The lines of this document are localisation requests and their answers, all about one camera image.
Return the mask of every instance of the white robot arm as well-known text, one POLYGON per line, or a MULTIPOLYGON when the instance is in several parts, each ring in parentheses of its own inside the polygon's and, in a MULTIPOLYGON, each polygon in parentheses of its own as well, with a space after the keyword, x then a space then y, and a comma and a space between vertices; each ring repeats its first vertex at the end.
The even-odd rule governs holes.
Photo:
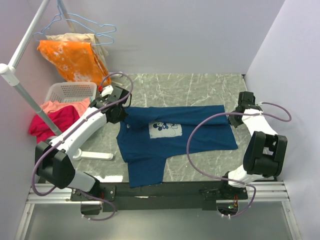
MULTIPOLYGON (((249 184, 264 177, 277 177, 282 170, 287 138, 278 135, 271 128, 261 114, 262 109, 255 104, 255 97, 252 92, 241 92, 238 104, 235 112, 260 115, 228 117, 234 127, 245 124, 251 134, 251 140, 243 158, 243 165, 230 171, 227 178, 249 184)), ((228 181, 228 184, 236 188, 243 188, 244 186, 234 181, 228 181)))
POLYGON ((99 181, 85 172, 75 170, 70 159, 96 130, 106 123, 118 123, 127 116, 123 107, 127 100, 97 112, 98 109, 122 99, 127 94, 127 90, 116 86, 111 94, 102 94, 103 97, 92 101, 86 112, 63 134, 52 139, 50 143, 40 142, 35 148, 36 162, 51 146, 58 146, 43 159, 37 169, 37 175, 60 189, 69 187, 100 196, 99 181))

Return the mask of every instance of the blue t-shirt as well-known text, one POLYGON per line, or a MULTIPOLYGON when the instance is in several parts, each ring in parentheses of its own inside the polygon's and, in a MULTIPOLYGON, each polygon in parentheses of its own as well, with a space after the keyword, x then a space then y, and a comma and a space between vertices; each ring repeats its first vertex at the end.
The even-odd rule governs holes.
MULTIPOLYGON (((129 107, 116 137, 123 160, 128 163, 130 187, 163 181, 166 160, 186 154, 191 132, 204 119, 224 113, 223 105, 176 107, 129 107)), ((190 153, 237 149, 226 116, 199 128, 190 143, 190 153)))

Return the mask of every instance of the white laundry basket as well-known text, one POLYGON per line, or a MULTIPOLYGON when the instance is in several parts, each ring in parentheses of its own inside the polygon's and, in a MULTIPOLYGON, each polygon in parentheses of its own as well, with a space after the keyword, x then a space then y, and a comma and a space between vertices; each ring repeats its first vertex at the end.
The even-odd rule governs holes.
POLYGON ((44 101, 58 101, 59 103, 79 102, 90 97, 95 99, 96 92, 97 85, 93 82, 59 82, 49 88, 44 101))

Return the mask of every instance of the blue hanger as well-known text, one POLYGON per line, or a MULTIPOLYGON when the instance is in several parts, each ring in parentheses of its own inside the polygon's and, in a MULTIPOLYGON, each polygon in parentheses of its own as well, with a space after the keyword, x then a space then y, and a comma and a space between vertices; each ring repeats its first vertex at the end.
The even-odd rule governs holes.
POLYGON ((49 24, 48 26, 46 26, 44 29, 42 29, 40 32, 36 32, 36 33, 33 34, 33 38, 34 38, 36 41, 40 42, 40 40, 38 40, 38 39, 35 38, 35 35, 38 35, 38 34, 40 34, 40 35, 45 35, 46 30, 50 29, 51 25, 52 25, 54 22, 61 21, 61 20, 62 20, 62 17, 63 17, 63 19, 65 19, 66 21, 71 21, 71 22, 75 22, 75 23, 77 23, 77 24, 80 24, 81 26, 83 26, 84 28, 88 29, 88 30, 91 31, 93 34, 95 34, 97 37, 102 37, 102 36, 103 36, 103 37, 107 37, 107 38, 110 38, 110 39, 111 39, 111 42, 92 44, 92 46, 95 46, 95 45, 113 44, 113 43, 115 42, 115 39, 114 39, 112 36, 109 36, 109 35, 107 35, 107 34, 116 32, 116 31, 117 31, 116 26, 114 26, 114 25, 112 25, 112 24, 106 24, 106 23, 100 25, 99 23, 97 23, 97 22, 95 22, 95 21, 92 21, 92 20, 89 20, 89 19, 87 19, 87 18, 84 18, 83 16, 80 16, 80 15, 78 15, 78 14, 68 13, 68 15, 76 16, 76 17, 79 17, 79 18, 81 18, 81 19, 83 19, 83 20, 85 20, 85 21, 88 21, 88 22, 90 22, 90 23, 96 24, 96 25, 98 25, 100 28, 102 28, 102 27, 104 27, 104 26, 110 26, 110 27, 113 27, 113 28, 114 28, 114 30, 111 30, 111 31, 96 32, 96 31, 92 30, 91 28, 83 25, 82 23, 80 23, 80 22, 78 22, 78 21, 76 21, 76 20, 73 20, 73 19, 70 19, 70 18, 65 18, 65 16, 64 16, 63 13, 62 13, 62 10, 61 10, 59 4, 57 5, 57 8, 58 8, 59 14, 54 15, 54 17, 53 17, 52 21, 50 22, 50 24, 49 24))

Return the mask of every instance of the clothing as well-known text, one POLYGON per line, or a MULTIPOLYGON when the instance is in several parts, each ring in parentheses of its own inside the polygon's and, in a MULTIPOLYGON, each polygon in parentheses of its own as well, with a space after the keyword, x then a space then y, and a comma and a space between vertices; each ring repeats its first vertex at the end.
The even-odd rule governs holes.
MULTIPOLYGON (((100 85, 108 75, 108 70, 89 42, 41 40, 37 49, 68 82, 93 82, 100 85)), ((105 86, 109 84, 110 78, 105 81, 105 86)))
MULTIPOLYGON (((166 159, 186 154, 188 138, 196 125, 224 111, 223 105, 127 108, 117 142, 128 163, 130 187, 161 183, 166 159)), ((195 133, 190 153, 237 148, 227 117, 219 116, 195 133)))
MULTIPOLYGON (((100 44, 99 39, 93 33, 65 33, 61 35, 46 36, 46 38, 51 41, 100 44)), ((91 45, 91 47, 95 54, 98 55, 104 66, 107 67, 105 57, 109 55, 108 51, 102 45, 91 45)))
MULTIPOLYGON (((48 114, 48 116, 61 130, 61 132, 67 130, 80 118, 74 106, 66 106, 56 112, 48 114)), ((55 135, 54 132, 51 131, 48 125, 38 115, 33 117, 28 133, 32 136, 36 136, 37 144, 55 135)))
POLYGON ((54 113, 66 106, 74 106, 75 110, 78 112, 79 116, 81 117, 87 110, 90 104, 90 98, 87 97, 82 101, 75 101, 75 102, 58 102, 58 101, 46 101, 40 107, 46 114, 54 113))

